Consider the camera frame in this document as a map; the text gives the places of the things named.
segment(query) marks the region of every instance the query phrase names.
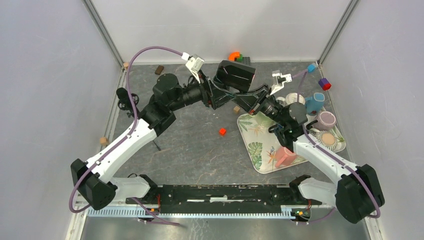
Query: blue cup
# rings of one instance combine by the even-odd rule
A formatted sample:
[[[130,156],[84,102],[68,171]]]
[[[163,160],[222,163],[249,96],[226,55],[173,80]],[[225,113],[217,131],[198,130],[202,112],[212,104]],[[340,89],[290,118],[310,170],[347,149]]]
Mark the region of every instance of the blue cup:
[[[313,96],[305,98],[306,113],[311,116],[317,115],[324,107],[326,97],[320,92],[315,92]]]

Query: pink cup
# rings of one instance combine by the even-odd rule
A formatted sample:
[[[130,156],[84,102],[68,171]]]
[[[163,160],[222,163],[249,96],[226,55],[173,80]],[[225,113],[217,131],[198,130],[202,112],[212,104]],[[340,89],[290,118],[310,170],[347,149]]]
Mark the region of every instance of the pink cup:
[[[298,155],[296,155],[296,153],[282,146],[275,153],[275,159],[277,160],[275,167],[279,168],[281,165],[282,167],[289,166],[290,164],[293,163],[293,161],[296,159],[297,156]]]
[[[313,127],[318,130],[330,131],[336,125],[336,116],[329,111],[320,112],[315,120],[318,120],[318,122]]]

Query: white cup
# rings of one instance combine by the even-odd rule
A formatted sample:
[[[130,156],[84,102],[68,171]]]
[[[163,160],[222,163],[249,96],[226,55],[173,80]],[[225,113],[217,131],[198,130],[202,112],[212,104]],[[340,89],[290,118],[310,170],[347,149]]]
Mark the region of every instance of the white cup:
[[[298,101],[298,94],[297,92],[291,92],[285,96],[285,104],[290,105],[292,103],[296,103]],[[299,103],[305,105],[305,98],[302,95],[299,95]]]

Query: white wall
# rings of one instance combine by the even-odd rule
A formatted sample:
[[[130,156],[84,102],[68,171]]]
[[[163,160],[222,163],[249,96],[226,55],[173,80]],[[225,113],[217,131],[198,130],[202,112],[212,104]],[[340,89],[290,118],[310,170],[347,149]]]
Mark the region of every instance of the white wall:
[[[424,239],[423,9],[361,1],[323,66],[353,160],[377,171],[387,240]]]
[[[160,45],[220,62],[316,60],[349,0],[93,0],[125,61]],[[151,51],[137,62],[178,62]]]
[[[60,240],[119,67],[80,0],[0,3],[0,239]]]

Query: purple block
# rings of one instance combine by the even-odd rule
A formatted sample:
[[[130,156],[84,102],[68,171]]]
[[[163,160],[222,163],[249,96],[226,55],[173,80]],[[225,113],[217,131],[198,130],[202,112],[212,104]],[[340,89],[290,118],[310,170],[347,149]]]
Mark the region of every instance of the purple block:
[[[318,84],[321,86],[322,90],[326,91],[331,88],[331,83],[327,80],[327,78],[322,78],[318,81]]]

